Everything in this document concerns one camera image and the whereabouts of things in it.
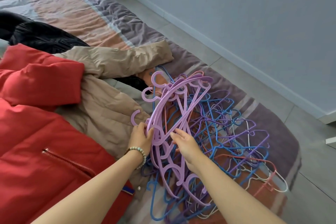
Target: down jacket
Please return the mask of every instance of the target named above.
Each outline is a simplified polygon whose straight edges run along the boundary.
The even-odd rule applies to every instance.
[[[52,112],[81,101],[84,65],[18,44],[0,61],[0,223],[23,224],[115,160]],[[116,223],[132,200],[127,182],[103,223]]]
[[[145,122],[149,115],[130,96],[99,78],[125,77],[172,61],[168,43],[163,40],[123,51],[107,47],[74,47],[55,56],[85,65],[81,84],[82,102],[76,106],[62,107],[57,112],[112,156],[121,158],[133,129],[132,113],[141,111],[135,117],[137,124]],[[133,172],[129,180],[135,188],[135,198],[140,199],[148,177],[143,177],[139,169]]]

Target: mattress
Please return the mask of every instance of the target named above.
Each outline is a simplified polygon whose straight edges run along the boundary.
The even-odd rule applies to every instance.
[[[116,0],[4,0],[0,1],[0,9],[61,28],[91,46],[128,49],[166,39]],[[253,120],[257,124],[257,130],[269,133],[268,160],[275,164],[277,171],[291,188],[301,165],[301,155],[298,141],[283,122],[192,53],[169,39],[166,40],[174,56],[174,61],[164,65],[168,73],[175,77],[181,73],[190,75],[201,70],[206,76],[213,78],[209,91],[212,97],[223,98],[225,93],[220,90],[228,90],[230,98],[234,100],[234,109],[240,111],[244,118]],[[255,140],[262,139],[262,136],[255,137]],[[158,215],[165,209],[163,193],[164,189],[159,188],[155,196],[153,212]],[[151,220],[149,214],[151,194],[146,191],[141,202],[132,203],[125,215],[127,222],[157,223]],[[273,212],[280,214],[286,202],[285,194],[267,191],[261,194],[258,199]]]

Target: beige puffer jacket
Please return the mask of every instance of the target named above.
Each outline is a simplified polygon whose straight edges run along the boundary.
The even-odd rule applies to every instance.
[[[126,77],[173,60],[165,40],[121,51],[107,47],[74,47],[55,56],[85,64],[81,90],[82,102],[76,106],[63,106],[57,112],[77,130],[93,138],[116,159],[121,158],[128,145],[135,110],[136,123],[145,122],[149,115],[128,95],[99,78]],[[130,182],[140,199],[145,192],[148,177],[141,171],[133,172]]]

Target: beaded bracelet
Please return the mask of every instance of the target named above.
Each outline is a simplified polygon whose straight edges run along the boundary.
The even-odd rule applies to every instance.
[[[130,147],[130,148],[128,148],[128,149],[126,150],[125,154],[128,153],[130,150],[138,150],[138,151],[140,151],[140,152],[142,153],[142,155],[143,155],[143,162],[141,163],[140,166],[138,166],[138,167],[135,169],[135,170],[137,170],[137,169],[141,168],[141,167],[146,163],[146,158],[147,158],[147,156],[146,156],[144,150],[141,149],[140,147]]]

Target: hand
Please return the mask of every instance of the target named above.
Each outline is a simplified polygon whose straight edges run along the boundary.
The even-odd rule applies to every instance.
[[[139,125],[133,127],[131,138],[128,142],[128,148],[130,147],[140,147],[148,156],[151,151],[152,138],[154,133],[154,128],[148,131],[147,136],[145,136],[145,128],[147,124],[141,122]]]
[[[200,150],[200,147],[191,135],[178,128],[175,129],[175,132],[176,134],[170,133],[170,136],[174,143],[177,144],[177,150],[179,150],[182,156],[185,158],[189,170],[195,174],[198,174],[197,166],[199,160],[202,159],[205,155]]]

